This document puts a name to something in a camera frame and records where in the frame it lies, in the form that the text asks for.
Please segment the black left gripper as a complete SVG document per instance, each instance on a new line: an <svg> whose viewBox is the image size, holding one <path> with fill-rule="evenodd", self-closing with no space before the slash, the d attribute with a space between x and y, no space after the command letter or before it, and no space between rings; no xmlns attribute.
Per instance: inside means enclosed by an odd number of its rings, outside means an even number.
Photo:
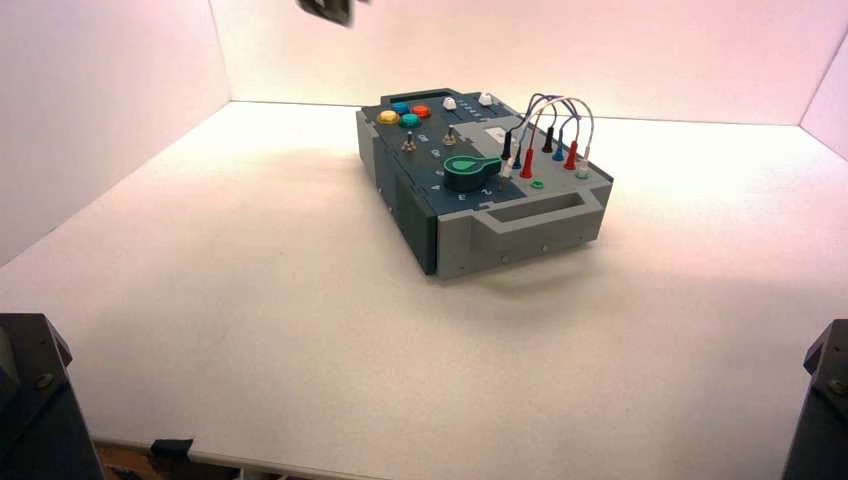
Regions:
<svg viewBox="0 0 848 480"><path fill-rule="evenodd" d="M354 22L354 8L369 4L369 0L297 0L298 7L319 19L350 28Z"/></svg>

